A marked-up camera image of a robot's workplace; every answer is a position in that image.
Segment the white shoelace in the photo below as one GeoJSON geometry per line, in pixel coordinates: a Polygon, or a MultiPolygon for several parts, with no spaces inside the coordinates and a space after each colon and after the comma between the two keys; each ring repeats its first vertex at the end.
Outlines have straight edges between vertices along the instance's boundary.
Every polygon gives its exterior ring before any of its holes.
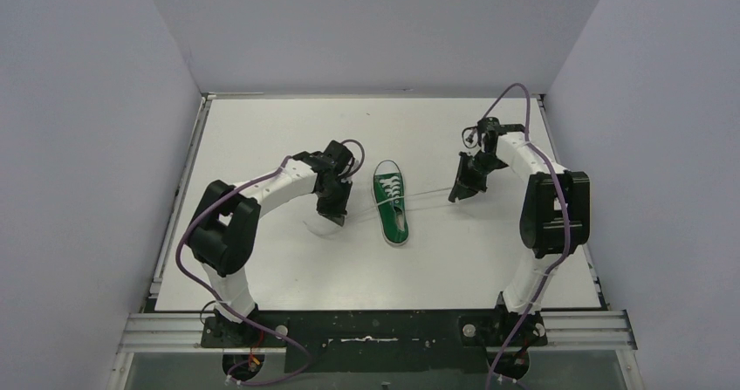
{"type": "MultiPolygon", "coordinates": [[[[406,194],[403,195],[402,198],[405,200],[405,202],[413,201],[415,199],[419,198],[426,198],[427,196],[431,195],[439,195],[442,193],[448,193],[451,191],[451,188],[437,188],[437,189],[430,189],[425,190],[421,192],[416,192],[413,194],[406,194]]],[[[316,237],[328,237],[330,235],[339,233],[343,228],[350,227],[354,224],[358,224],[361,222],[362,218],[370,213],[377,213],[377,209],[386,203],[393,202],[394,199],[388,198],[386,200],[381,201],[380,203],[373,204],[369,207],[366,207],[364,209],[357,210],[353,212],[352,214],[349,214],[346,216],[345,221],[342,225],[335,224],[333,222],[330,222],[324,218],[312,218],[310,220],[303,220],[302,224],[304,225],[305,229],[310,232],[312,235],[316,237]]]]}

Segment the green canvas sneaker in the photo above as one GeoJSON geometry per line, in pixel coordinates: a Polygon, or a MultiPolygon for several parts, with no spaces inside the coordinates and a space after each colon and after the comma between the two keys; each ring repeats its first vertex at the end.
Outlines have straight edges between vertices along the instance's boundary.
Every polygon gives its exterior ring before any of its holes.
{"type": "Polygon", "coordinates": [[[406,219],[405,183],[396,162],[381,161],[372,178],[372,193],[380,218],[381,232],[392,246],[402,246],[409,237],[406,219]]]}

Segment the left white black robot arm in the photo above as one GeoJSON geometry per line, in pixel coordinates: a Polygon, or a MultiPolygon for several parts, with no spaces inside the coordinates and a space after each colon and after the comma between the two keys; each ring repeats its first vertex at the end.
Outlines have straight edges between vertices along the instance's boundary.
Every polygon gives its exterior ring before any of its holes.
{"type": "Polygon", "coordinates": [[[353,155],[347,141],[323,151],[286,156],[268,174],[239,185],[211,182],[177,245],[175,263],[215,300],[206,333],[228,345],[248,346],[266,332],[255,316],[245,265],[252,256],[262,216],[305,195],[317,199],[319,216],[337,226],[346,220],[352,177],[366,155],[353,155]]]}

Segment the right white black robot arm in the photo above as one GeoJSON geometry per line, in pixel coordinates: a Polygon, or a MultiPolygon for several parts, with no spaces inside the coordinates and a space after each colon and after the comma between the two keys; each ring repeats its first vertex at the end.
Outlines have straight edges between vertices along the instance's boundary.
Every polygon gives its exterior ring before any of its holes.
{"type": "Polygon", "coordinates": [[[558,267],[590,236],[590,178],[553,161],[522,124],[485,117],[465,131],[450,202],[485,192],[489,174],[500,169],[511,169],[525,184],[519,234],[526,251],[501,293],[506,311],[490,321],[493,337],[511,344],[524,334],[521,315],[539,311],[558,267]]]}

